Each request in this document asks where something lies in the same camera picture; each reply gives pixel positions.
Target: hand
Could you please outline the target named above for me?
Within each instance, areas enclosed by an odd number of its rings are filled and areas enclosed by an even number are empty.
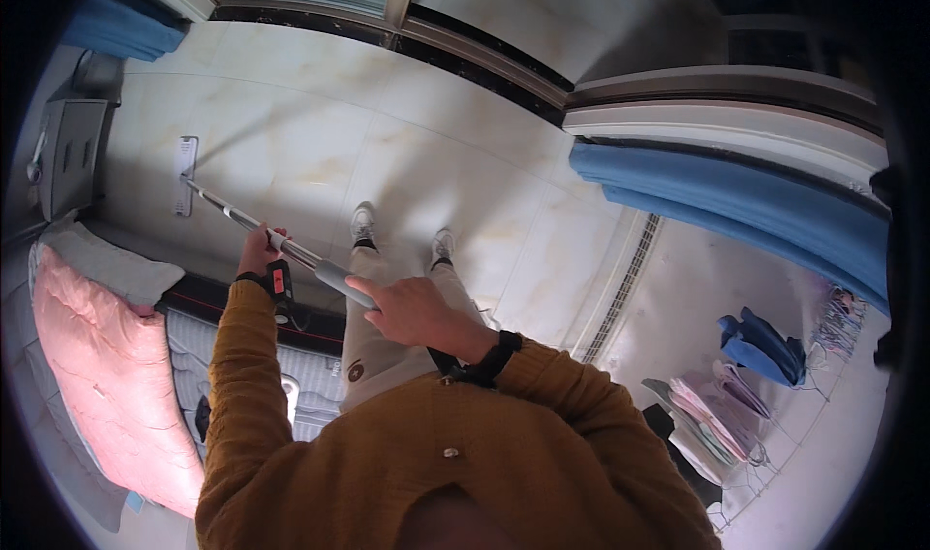
[[[365,319],[388,340],[406,346],[436,348],[469,364],[477,364],[497,344],[497,333],[454,310],[443,299],[432,279],[410,277],[380,287],[365,277],[346,277],[378,305]]]
[[[275,229],[274,232],[287,237],[286,229]],[[268,239],[268,223],[262,221],[258,228],[250,231],[246,236],[246,244],[242,248],[242,259],[239,260],[237,275],[254,272],[264,276],[265,272],[268,271],[268,264],[278,259],[281,259],[281,252],[272,247]]]

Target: drawer handle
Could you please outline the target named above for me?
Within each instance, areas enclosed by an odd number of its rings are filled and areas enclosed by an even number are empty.
[[[62,157],[62,172],[68,170],[68,163],[71,162],[71,141],[64,145],[64,156]]]
[[[81,159],[81,168],[86,169],[87,163],[90,162],[90,153],[93,151],[93,141],[84,142],[84,158]]]

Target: beige pants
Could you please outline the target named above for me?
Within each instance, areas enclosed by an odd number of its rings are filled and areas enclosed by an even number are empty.
[[[349,270],[386,286],[387,263],[375,250],[353,249]],[[450,307],[482,322],[459,275],[451,265],[436,265],[427,277],[432,279]],[[376,394],[383,393],[421,374],[436,371],[436,364],[423,346],[403,346],[386,340],[371,322],[365,319],[366,308],[346,299],[346,332],[342,345],[342,376],[346,382],[346,398],[341,411],[346,412]]]

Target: red label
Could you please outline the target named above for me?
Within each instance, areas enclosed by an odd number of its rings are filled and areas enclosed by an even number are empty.
[[[272,275],[274,277],[274,293],[284,293],[285,292],[285,270],[275,269]]]

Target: black sock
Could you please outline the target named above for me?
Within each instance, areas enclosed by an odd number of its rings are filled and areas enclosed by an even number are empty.
[[[452,260],[450,260],[448,257],[440,257],[439,259],[436,260],[436,263],[433,264],[433,267],[430,268],[430,271],[436,269],[436,265],[439,265],[439,264],[446,264],[449,267],[452,267]]]
[[[355,245],[352,246],[353,249],[357,247],[366,247],[368,249],[375,250],[375,251],[378,250],[378,248],[375,247],[375,242],[372,241],[371,239],[359,239],[358,241],[355,242]]]

